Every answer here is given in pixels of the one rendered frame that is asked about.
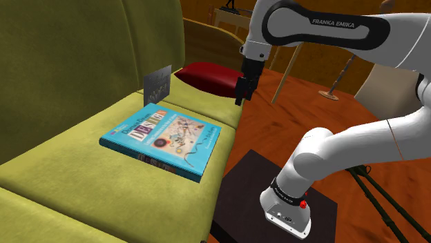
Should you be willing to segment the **dark floor lamp stand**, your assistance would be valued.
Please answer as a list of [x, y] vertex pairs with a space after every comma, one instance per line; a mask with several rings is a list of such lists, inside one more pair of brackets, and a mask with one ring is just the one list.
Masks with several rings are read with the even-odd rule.
[[318, 94], [334, 100], [334, 101], [338, 101], [338, 97], [334, 94], [334, 90], [337, 88], [337, 86], [339, 85], [341, 79], [344, 77], [347, 69], [351, 66], [352, 62], [354, 61], [354, 59], [356, 58], [356, 55], [352, 55], [349, 60], [347, 61], [347, 63], [345, 64], [345, 67], [341, 70], [339, 76], [337, 77], [336, 81], [333, 83], [332, 87], [328, 90], [328, 91], [324, 91], [324, 90], [319, 90]]

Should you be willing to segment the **dark red cushion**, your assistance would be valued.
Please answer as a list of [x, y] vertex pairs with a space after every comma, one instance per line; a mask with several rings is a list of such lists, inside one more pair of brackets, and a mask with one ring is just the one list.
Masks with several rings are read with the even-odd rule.
[[210, 62], [194, 62], [177, 71], [175, 76], [206, 93], [235, 98], [237, 78], [242, 73]]

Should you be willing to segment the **dark grey upright card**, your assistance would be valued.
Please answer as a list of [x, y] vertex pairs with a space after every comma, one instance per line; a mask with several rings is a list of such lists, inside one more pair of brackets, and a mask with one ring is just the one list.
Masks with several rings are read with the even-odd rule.
[[143, 78], [144, 106], [162, 101], [170, 93], [171, 65], [156, 70]]

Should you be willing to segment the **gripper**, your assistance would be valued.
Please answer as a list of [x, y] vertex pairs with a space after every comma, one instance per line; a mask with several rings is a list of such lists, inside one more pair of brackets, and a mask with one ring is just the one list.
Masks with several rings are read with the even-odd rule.
[[244, 58], [242, 62], [241, 72], [243, 77], [239, 77], [236, 82], [235, 105], [240, 106], [242, 99], [246, 94], [246, 100], [250, 101], [254, 91], [257, 89], [259, 78], [264, 68], [263, 61], [256, 61], [253, 59]]

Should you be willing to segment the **olive green sofa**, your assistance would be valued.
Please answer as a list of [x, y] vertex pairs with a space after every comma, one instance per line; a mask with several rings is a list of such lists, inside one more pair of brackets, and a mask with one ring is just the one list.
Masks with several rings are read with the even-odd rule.
[[171, 80], [221, 128], [200, 182], [104, 148], [143, 79], [183, 67], [180, 0], [0, 0], [0, 243], [201, 243], [241, 107]]

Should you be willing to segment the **blue hardcover book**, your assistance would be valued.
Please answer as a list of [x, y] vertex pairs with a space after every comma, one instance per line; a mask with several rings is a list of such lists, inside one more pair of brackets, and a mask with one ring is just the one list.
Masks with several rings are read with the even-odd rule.
[[200, 182], [221, 127], [148, 104], [101, 136], [99, 144]]

